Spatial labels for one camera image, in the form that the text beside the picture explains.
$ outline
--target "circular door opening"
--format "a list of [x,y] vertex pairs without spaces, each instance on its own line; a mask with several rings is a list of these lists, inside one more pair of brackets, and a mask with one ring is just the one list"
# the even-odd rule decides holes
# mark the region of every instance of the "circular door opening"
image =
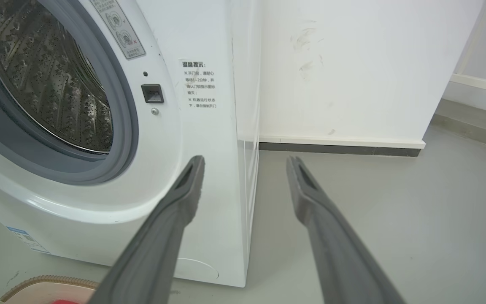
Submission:
[[23,114],[56,139],[85,152],[110,151],[112,117],[97,74],[36,0],[0,0],[0,81]]
[[125,171],[137,144],[129,83],[85,8],[0,0],[0,154],[47,179],[92,185]]

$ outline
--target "barcode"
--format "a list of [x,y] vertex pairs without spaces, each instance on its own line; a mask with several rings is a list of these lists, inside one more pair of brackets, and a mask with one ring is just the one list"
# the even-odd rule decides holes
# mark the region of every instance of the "barcode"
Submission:
[[23,234],[23,236],[28,240],[28,241],[31,241],[31,242],[35,242],[35,240],[33,240],[32,237],[30,237],[29,235],[27,234]]

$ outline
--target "red object in basket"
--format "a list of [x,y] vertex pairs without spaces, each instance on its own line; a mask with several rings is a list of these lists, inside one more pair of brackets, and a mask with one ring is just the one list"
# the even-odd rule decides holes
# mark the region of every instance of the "red object in basket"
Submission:
[[54,302],[52,304],[78,304],[78,303],[70,302],[70,301],[66,301],[66,300],[57,300],[56,302]]

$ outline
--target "washing machine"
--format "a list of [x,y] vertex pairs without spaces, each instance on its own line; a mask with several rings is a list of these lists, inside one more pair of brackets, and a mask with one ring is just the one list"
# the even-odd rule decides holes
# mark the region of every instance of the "washing machine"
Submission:
[[175,276],[243,287],[258,167],[258,0],[0,0],[0,222],[112,265],[194,155]]

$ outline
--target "floor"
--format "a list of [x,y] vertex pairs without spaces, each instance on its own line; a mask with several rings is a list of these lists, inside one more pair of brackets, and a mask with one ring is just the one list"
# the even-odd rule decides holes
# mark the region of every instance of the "floor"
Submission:
[[[170,304],[322,303],[285,161],[298,155],[409,304],[486,303],[486,146],[430,128],[418,158],[261,152],[247,287],[174,280]],[[0,224],[0,296],[42,274],[108,268],[39,254]]]

